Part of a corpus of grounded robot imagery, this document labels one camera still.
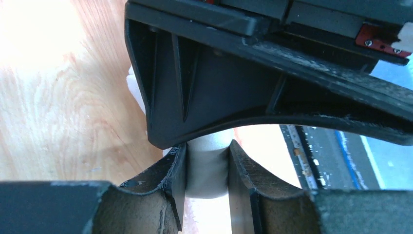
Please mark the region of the beige underwear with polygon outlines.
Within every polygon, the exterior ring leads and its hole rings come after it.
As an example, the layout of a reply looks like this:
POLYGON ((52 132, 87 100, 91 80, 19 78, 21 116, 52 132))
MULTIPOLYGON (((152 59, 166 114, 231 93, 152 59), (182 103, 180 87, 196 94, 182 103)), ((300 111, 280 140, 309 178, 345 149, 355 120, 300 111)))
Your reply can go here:
POLYGON ((188 142, 183 234, 230 234, 228 148, 232 129, 188 142))

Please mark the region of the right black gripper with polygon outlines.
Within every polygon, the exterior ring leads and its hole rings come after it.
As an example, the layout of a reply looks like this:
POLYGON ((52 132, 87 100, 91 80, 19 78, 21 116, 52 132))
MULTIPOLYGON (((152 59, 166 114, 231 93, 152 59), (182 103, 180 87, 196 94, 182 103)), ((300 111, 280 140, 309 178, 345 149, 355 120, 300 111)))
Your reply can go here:
POLYGON ((406 65, 410 0, 131 0, 125 41, 165 149, 251 124, 337 129, 412 145, 413 93, 308 56, 316 47, 406 65))

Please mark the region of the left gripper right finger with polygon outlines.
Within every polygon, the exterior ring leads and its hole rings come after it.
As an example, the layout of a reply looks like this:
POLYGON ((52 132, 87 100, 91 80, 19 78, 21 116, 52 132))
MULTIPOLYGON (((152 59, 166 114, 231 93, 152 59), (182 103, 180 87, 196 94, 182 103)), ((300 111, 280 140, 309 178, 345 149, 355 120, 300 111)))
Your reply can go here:
POLYGON ((412 191, 303 190, 233 140, 228 192, 234 234, 410 234, 412 191))

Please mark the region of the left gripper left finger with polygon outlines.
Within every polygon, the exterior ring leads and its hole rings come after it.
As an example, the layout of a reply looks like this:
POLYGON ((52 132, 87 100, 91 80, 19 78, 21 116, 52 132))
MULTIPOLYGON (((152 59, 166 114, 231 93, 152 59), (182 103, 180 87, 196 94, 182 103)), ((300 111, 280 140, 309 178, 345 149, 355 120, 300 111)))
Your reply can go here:
POLYGON ((176 234, 182 230, 186 144, 137 176, 0 184, 3 234, 176 234))

